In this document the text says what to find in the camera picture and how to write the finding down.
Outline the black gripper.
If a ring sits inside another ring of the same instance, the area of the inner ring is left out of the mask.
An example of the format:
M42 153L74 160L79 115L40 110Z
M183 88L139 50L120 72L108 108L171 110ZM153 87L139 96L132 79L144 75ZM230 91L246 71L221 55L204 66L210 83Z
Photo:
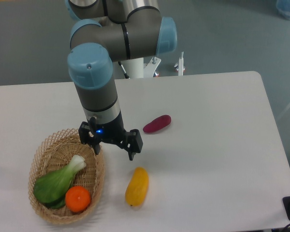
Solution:
M122 114L104 124L98 124L93 117L88 122L83 121L78 129L80 142L89 145L95 155L101 151L100 142L118 145L127 151L129 160L133 161L135 154L139 154L143 148L143 140L138 129L125 131Z

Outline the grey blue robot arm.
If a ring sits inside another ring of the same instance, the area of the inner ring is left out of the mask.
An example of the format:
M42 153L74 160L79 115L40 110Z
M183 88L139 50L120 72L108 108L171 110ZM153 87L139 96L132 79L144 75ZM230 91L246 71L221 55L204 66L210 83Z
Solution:
M67 63L86 115L80 140L96 154L102 142L117 145L132 160L143 141L137 129L124 129L113 64L174 51L175 22L161 16L155 0L68 0L65 4L76 19Z

